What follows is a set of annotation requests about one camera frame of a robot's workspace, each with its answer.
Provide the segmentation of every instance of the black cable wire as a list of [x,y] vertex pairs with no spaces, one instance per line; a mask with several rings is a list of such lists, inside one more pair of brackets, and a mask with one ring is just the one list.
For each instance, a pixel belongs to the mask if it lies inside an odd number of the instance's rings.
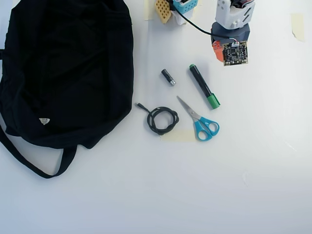
[[[179,123],[179,117],[177,115],[177,112],[167,108],[167,107],[157,107],[152,111],[149,111],[145,106],[143,106],[141,103],[136,104],[139,108],[143,109],[144,111],[148,112],[147,116],[147,124],[150,127],[150,129],[157,133],[158,135],[162,136],[170,131],[176,126],[177,123]],[[155,124],[155,117],[159,115],[162,112],[168,112],[172,115],[174,121],[172,124],[170,124],[166,129],[158,129]]]
[[204,33],[204,34],[208,34],[210,36],[213,36],[213,37],[219,37],[219,38],[225,38],[225,39],[233,39],[231,37],[228,37],[228,36],[223,36],[223,35],[218,35],[218,34],[214,34],[214,33],[210,33],[210,32],[207,32],[203,29],[201,29],[200,27],[198,27],[196,24],[194,24],[192,21],[190,21],[188,18],[186,18],[176,7],[175,5],[173,4],[173,1],[172,0],[166,0],[169,5],[170,5],[170,9],[173,9],[174,11],[176,11],[182,18],[184,18],[184,20],[186,20],[190,25],[192,25],[193,27],[195,27],[196,29],[198,29],[200,32]]

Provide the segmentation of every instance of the masking tape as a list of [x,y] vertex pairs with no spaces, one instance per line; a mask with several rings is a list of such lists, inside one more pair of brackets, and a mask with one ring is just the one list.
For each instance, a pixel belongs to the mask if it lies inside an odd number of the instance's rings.
[[170,142],[195,142],[195,131],[192,130],[173,130],[160,137],[162,141]]
[[305,42],[303,14],[292,14],[292,34],[299,41]]
[[155,0],[144,0],[144,20],[154,19],[154,4]]

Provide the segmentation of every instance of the circuit board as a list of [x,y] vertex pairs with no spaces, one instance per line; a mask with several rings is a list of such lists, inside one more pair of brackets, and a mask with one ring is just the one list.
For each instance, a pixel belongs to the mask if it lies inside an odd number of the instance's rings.
[[224,66],[248,63],[247,42],[223,44]]

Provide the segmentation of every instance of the blue scissor handle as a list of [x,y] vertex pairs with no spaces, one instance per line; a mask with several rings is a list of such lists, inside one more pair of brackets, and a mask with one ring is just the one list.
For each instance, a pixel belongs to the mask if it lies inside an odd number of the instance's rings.
[[[204,127],[201,125],[201,123],[199,121],[195,122],[195,128],[196,128],[196,134],[197,134],[197,138],[200,141],[208,141],[211,140],[213,138],[213,135],[211,135],[211,133],[209,131],[207,131],[206,129],[204,129]],[[201,139],[200,138],[200,133],[204,133],[206,135],[205,139]]]
[[[208,128],[208,130],[210,131],[211,135],[215,136],[215,135],[217,135],[217,134],[219,133],[220,126],[219,126],[219,124],[218,124],[217,122],[214,122],[214,121],[212,121],[212,120],[206,119],[206,118],[204,118],[204,117],[200,118],[199,121],[202,122],[203,124],[205,124],[205,126],[206,126],[206,127]],[[214,125],[214,126],[216,127],[216,130],[215,130],[215,131],[211,130],[211,128],[210,128],[210,125],[211,125],[211,124]]]

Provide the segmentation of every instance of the black marker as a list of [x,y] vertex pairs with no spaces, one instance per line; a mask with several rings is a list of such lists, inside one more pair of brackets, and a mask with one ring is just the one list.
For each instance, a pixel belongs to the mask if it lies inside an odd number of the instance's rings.
[[203,76],[201,75],[201,73],[199,72],[198,68],[192,64],[190,66],[190,71],[193,74],[193,76],[195,77],[197,83],[199,84],[201,90],[204,92],[208,102],[210,103],[210,105],[212,106],[213,109],[216,109],[220,106],[220,102],[218,101],[218,99],[216,99],[215,95],[210,91],[208,85],[206,84]]

